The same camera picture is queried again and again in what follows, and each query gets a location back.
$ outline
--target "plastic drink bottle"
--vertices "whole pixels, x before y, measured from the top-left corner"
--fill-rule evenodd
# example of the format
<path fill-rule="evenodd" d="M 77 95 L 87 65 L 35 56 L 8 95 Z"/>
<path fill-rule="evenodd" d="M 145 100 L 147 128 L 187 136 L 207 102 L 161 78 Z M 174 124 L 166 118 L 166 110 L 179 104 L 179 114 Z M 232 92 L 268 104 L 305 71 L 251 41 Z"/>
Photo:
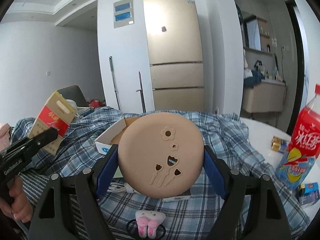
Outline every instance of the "plastic drink bottle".
<path fill-rule="evenodd" d="M 276 168 L 276 176 L 296 189 L 310 172 L 320 153 L 320 84 L 316 96 L 300 111 L 286 153 Z"/>

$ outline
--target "white round table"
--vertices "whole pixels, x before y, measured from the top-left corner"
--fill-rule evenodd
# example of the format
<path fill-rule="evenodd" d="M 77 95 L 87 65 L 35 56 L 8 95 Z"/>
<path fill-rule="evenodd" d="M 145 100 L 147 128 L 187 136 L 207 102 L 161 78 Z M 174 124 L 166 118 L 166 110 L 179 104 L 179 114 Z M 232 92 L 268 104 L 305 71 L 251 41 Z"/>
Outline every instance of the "white round table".
<path fill-rule="evenodd" d="M 253 148 L 263 155 L 266 162 L 270 163 L 274 169 L 277 168 L 283 154 L 271 150 L 271 140 L 273 136 L 290 140 L 290 135 L 268 124 L 255 120 L 240 118 L 249 128 L 249 141 Z M 318 182 L 320 185 L 320 158 L 312 167 L 311 171 L 303 181 L 304 183 Z M 303 210 L 310 217 L 310 221 L 315 217 L 320 208 L 320 200 L 313 206 L 306 207 Z"/>

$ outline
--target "beige round object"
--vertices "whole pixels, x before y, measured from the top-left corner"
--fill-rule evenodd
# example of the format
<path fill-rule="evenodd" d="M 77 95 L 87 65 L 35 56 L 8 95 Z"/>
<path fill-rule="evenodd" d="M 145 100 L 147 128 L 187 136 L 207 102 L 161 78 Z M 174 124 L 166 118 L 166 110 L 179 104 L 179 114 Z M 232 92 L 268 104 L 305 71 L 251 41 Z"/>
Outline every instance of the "beige round object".
<path fill-rule="evenodd" d="M 172 113 L 137 119 L 123 133 L 118 148 L 126 182 L 153 198 L 173 197 L 188 190 L 201 173 L 203 155 L 199 129 Z"/>

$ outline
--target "metal bolt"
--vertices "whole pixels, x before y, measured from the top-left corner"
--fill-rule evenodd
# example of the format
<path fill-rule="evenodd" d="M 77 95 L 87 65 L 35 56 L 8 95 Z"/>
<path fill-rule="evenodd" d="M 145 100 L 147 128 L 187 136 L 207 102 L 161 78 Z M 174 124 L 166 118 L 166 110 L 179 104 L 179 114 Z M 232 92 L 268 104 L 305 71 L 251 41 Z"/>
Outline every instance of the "metal bolt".
<path fill-rule="evenodd" d="M 238 175 L 239 174 L 239 171 L 237 169 L 232 169 L 230 172 L 233 175 Z"/>
<path fill-rule="evenodd" d="M 55 180 L 55 179 L 57 179 L 57 178 L 59 178 L 59 174 L 55 173 L 55 174 L 52 174 L 52 175 L 51 175 L 51 179 L 52 179 L 52 180 Z"/>
<path fill-rule="evenodd" d="M 263 178 L 265 181 L 270 180 L 270 177 L 269 177 L 267 174 L 263 174 L 263 175 L 262 175 L 262 178 Z"/>
<path fill-rule="evenodd" d="M 82 172 L 83 172 L 83 174 L 89 174 L 91 172 L 91 169 L 85 168 Z"/>

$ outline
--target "refrigerator door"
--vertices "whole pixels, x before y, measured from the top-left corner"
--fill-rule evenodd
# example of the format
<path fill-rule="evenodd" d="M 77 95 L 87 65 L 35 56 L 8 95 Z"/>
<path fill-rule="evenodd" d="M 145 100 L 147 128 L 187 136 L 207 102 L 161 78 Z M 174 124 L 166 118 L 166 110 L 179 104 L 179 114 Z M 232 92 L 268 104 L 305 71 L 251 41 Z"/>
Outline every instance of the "refrigerator door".
<path fill-rule="evenodd" d="M 194 0 L 143 0 L 150 64 L 202 61 Z"/>
<path fill-rule="evenodd" d="M 152 88 L 202 87 L 203 64 L 167 64 L 150 67 Z"/>
<path fill-rule="evenodd" d="M 154 90 L 153 99 L 155 110 L 204 111 L 203 88 Z"/>

